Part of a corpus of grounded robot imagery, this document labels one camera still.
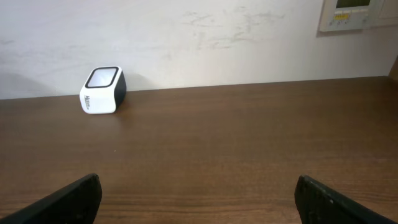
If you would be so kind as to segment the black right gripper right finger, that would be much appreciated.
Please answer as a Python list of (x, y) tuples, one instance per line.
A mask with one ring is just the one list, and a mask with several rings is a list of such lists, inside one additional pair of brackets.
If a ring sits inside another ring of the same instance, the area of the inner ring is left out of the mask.
[(307, 175), (294, 197), (302, 224), (397, 224)]

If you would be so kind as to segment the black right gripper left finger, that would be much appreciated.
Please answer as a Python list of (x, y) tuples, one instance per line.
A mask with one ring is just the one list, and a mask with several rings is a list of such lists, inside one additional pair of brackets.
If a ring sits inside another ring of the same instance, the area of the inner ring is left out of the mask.
[(35, 203), (1, 219), (3, 224), (92, 224), (102, 199), (97, 174), (88, 174)]

